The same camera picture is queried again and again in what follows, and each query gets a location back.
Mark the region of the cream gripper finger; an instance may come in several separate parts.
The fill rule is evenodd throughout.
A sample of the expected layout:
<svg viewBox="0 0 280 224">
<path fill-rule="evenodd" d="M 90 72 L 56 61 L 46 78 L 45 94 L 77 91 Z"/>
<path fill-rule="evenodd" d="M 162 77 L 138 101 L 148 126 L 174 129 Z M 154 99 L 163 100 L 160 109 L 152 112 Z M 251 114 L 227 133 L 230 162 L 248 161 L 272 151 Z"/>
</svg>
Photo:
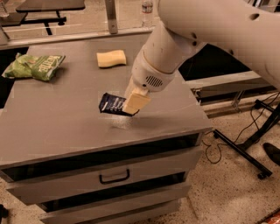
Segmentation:
<svg viewBox="0 0 280 224">
<path fill-rule="evenodd" d="M 147 95 L 148 94 L 148 90 L 144 87 L 139 87 L 133 80 L 133 77 L 130 77 L 129 79 L 129 84 L 125 90 L 124 93 L 124 98 L 126 100 L 128 100 L 130 98 L 130 96 L 133 94 L 139 94 L 139 95 Z"/>
<path fill-rule="evenodd" d="M 151 98 L 146 93 L 133 90 L 129 97 L 125 100 L 122 111 L 130 115 L 134 115 L 150 101 Z"/>
</svg>

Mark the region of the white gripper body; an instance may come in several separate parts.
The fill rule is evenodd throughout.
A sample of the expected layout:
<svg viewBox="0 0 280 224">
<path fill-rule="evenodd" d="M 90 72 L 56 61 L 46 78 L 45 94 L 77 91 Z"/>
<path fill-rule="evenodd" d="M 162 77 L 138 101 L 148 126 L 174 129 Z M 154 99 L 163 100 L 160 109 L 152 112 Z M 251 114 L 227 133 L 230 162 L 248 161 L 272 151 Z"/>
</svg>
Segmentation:
<svg viewBox="0 0 280 224">
<path fill-rule="evenodd" d="M 144 49 L 136 56 L 131 70 L 134 84 L 150 92 L 163 91 L 174 79 L 176 67 L 171 71 L 155 68 L 145 57 Z"/>
</svg>

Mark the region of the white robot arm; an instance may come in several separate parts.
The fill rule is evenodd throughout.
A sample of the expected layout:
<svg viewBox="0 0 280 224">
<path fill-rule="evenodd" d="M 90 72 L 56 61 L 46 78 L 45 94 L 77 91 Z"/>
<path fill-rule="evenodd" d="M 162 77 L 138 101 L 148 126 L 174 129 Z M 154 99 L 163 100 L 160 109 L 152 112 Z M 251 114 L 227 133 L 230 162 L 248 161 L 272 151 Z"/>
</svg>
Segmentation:
<svg viewBox="0 0 280 224">
<path fill-rule="evenodd" d="M 174 71 L 210 44 L 280 89 L 280 14 L 246 0 L 157 0 L 160 21 L 132 67 L 122 110 L 135 114 L 163 90 Z"/>
</svg>

